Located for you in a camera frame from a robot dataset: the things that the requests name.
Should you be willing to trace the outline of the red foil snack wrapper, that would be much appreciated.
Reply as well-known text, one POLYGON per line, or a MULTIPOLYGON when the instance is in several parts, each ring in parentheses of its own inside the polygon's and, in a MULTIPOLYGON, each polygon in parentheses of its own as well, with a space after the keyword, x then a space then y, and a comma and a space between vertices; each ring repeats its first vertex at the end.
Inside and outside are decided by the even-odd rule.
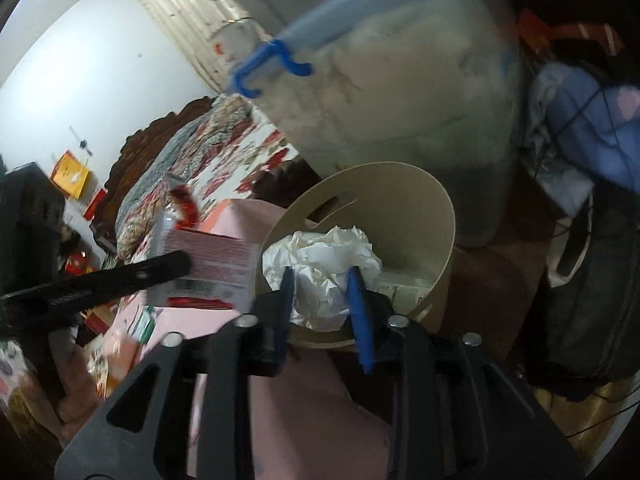
POLYGON ((250 310, 258 246, 238 238, 202 232, 200 212, 186 182, 168 174, 170 211, 156 216, 150 241, 152 258, 184 252, 190 270, 146 291, 156 308, 250 310))

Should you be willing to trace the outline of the white paper ball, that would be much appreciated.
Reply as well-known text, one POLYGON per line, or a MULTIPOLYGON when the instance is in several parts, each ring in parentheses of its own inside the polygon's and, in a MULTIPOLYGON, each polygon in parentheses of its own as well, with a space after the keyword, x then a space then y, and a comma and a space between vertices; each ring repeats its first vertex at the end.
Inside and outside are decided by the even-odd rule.
POLYGON ((262 253, 262 276, 270 288, 281 284, 284 271, 296 278, 291 322, 320 333, 336 332, 348 315, 348 272, 356 266, 364 282, 378 284, 383 263, 363 230, 334 226, 325 233, 296 231, 262 253))

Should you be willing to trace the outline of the beige round trash bin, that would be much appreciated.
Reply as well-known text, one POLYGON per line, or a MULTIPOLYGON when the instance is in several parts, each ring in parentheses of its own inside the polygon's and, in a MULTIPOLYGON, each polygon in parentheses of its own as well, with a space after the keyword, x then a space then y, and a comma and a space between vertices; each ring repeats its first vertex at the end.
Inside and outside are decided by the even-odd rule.
POLYGON ((370 162, 328 177, 282 214, 262 246, 296 231, 363 230, 386 268, 430 278, 433 287, 407 313, 429 332, 442 326, 456 238, 454 205, 439 180, 404 162, 370 162))

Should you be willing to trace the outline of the dark wooden headboard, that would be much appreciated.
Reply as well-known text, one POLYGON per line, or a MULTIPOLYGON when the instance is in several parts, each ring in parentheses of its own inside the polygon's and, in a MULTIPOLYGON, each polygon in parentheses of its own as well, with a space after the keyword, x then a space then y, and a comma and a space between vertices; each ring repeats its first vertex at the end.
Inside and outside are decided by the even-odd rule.
POLYGON ((193 119, 204 115, 214 101, 214 98, 203 96, 186 104, 180 113, 171 112, 155 119, 145 129, 139 129, 128 136, 104 184, 106 196, 96 206, 96 213, 90 223, 93 240, 107 255, 114 255, 116 252, 115 222, 126 195, 149 169, 170 138, 193 119))

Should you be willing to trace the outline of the pink floral bed blanket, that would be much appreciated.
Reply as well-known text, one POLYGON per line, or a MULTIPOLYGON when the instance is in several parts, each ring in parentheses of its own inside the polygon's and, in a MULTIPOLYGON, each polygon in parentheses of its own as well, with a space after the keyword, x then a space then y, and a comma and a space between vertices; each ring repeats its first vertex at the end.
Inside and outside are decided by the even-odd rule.
MULTIPOLYGON (((107 387, 114 389, 164 333, 215 333, 231 310, 168 309, 155 318, 147 344, 128 333, 145 298, 125 300, 105 336, 107 387)), ((390 426, 352 402, 328 354, 294 349, 276 378, 250 381, 255 474, 259 479, 383 479, 390 426)))

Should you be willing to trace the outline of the black bag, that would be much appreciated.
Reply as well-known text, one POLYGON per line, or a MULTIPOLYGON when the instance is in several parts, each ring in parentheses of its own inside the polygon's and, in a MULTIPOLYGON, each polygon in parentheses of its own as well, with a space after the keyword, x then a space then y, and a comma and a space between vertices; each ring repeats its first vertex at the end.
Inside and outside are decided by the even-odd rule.
POLYGON ((556 230, 509 360, 571 401, 638 373, 638 195, 601 183, 556 230))

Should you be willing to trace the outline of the red floral quilt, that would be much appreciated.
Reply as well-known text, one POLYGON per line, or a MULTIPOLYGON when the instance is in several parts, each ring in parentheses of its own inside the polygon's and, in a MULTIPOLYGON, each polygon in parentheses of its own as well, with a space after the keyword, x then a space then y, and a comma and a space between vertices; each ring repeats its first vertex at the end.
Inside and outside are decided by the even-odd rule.
POLYGON ((115 220, 117 257, 134 258, 155 216, 168 207, 170 174, 186 185, 206 217, 227 198, 250 196, 258 174, 297 155, 257 106, 238 94, 221 94, 172 135, 122 200, 115 220))

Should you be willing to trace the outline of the blue clothes pile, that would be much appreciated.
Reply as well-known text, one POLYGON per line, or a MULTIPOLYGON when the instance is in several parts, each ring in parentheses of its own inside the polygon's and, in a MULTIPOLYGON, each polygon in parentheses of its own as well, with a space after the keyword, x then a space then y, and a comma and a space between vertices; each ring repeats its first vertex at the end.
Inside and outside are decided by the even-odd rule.
POLYGON ((573 218, 594 182, 639 191, 639 88, 603 87, 578 67, 545 65, 528 90, 528 170, 573 218))

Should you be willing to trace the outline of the white enamel mug red star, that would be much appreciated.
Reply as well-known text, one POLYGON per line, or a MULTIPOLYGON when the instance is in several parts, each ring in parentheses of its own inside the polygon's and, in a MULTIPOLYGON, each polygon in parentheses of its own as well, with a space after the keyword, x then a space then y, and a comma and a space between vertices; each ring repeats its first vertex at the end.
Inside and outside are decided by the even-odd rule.
POLYGON ((238 18, 223 24, 208 37, 216 70, 228 76, 271 36, 252 18, 238 18))

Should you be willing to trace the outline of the beige patterned curtain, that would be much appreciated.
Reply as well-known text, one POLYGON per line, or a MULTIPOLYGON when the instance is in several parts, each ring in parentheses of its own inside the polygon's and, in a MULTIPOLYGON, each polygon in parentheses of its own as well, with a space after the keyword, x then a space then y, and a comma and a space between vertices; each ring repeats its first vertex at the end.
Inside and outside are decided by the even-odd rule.
POLYGON ((139 2, 209 88, 221 90, 227 76, 212 39, 224 26, 249 21, 250 14, 233 0, 139 2))

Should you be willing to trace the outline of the lower clear storage bin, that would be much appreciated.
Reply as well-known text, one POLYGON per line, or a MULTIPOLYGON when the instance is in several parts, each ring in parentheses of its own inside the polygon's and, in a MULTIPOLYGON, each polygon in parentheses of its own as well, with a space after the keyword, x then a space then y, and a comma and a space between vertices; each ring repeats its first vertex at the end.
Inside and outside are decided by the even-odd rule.
POLYGON ((459 245, 496 235, 523 90, 508 0, 326 0, 236 66, 229 88, 319 176, 406 162, 446 188, 459 245))

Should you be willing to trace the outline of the yellow red wall calendar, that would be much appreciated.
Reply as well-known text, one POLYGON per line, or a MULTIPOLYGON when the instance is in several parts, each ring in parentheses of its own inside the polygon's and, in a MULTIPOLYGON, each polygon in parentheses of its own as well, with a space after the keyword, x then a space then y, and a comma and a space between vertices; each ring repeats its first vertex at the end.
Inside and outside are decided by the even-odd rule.
POLYGON ((91 171, 70 151, 66 151, 54 164, 50 180, 67 197, 79 198, 91 171))

